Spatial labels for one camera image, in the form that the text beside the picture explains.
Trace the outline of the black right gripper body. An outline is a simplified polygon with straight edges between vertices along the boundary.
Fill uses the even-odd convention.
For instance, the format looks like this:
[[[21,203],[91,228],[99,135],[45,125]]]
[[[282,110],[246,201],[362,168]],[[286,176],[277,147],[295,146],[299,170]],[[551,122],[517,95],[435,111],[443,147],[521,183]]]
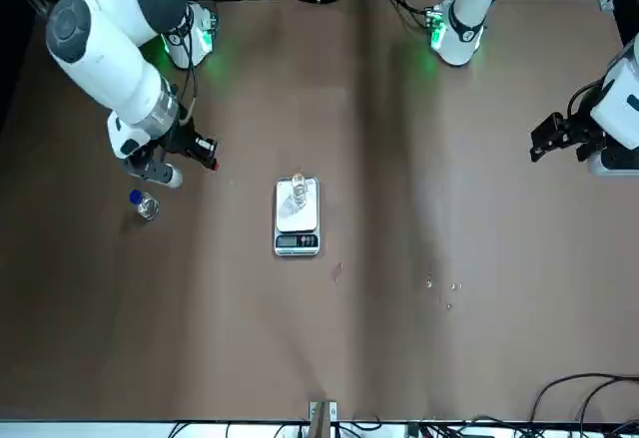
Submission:
[[[160,146],[165,153],[193,157],[199,137],[193,121],[188,121],[185,124],[176,123],[160,139]]]

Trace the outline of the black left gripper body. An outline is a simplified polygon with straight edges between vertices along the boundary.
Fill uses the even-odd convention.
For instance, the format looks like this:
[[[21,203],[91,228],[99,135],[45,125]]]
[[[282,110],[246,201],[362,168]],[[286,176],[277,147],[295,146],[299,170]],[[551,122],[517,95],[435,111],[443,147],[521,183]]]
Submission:
[[[581,108],[576,112],[569,112],[565,122],[563,147],[588,146],[594,149],[604,149],[606,146],[606,132],[592,118],[590,108]]]

